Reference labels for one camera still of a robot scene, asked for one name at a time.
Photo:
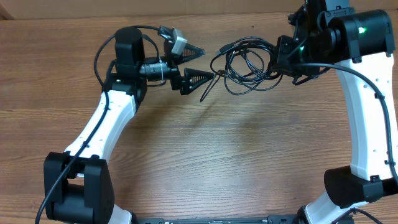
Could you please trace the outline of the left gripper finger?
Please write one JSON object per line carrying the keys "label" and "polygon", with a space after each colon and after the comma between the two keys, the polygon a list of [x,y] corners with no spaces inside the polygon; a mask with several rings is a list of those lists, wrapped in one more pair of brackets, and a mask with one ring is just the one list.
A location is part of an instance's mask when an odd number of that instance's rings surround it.
{"label": "left gripper finger", "polygon": [[205,50],[191,44],[186,44],[182,52],[182,63],[187,63],[205,55]]}
{"label": "left gripper finger", "polygon": [[211,72],[185,68],[183,77],[183,93],[193,92],[202,84],[212,80],[214,76],[214,73]]}

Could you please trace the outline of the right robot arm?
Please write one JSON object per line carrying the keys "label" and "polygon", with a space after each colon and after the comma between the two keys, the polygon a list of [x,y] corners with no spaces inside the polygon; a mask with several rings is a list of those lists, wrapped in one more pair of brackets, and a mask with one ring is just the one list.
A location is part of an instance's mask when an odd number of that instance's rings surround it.
{"label": "right robot arm", "polygon": [[348,1],[306,1],[288,17],[270,70],[303,84],[333,69],[351,133],[351,162],[324,174],[325,191],[292,223],[351,223],[362,206],[397,193],[397,121],[392,91],[395,50],[386,11],[356,12]]}

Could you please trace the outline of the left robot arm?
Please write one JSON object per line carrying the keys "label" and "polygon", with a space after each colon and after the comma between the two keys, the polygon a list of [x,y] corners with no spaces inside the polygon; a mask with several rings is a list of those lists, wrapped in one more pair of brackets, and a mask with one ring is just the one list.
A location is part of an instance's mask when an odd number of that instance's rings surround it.
{"label": "left robot arm", "polygon": [[201,57],[176,28],[160,26],[164,47],[146,57],[149,37],[143,26],[123,27],[110,36],[116,57],[99,80],[101,98],[80,135],[62,152],[44,160],[45,197],[38,214],[63,223],[137,223],[133,212],[115,203],[108,163],[128,122],[138,111],[147,89],[166,83],[188,95],[213,74],[179,65]]}

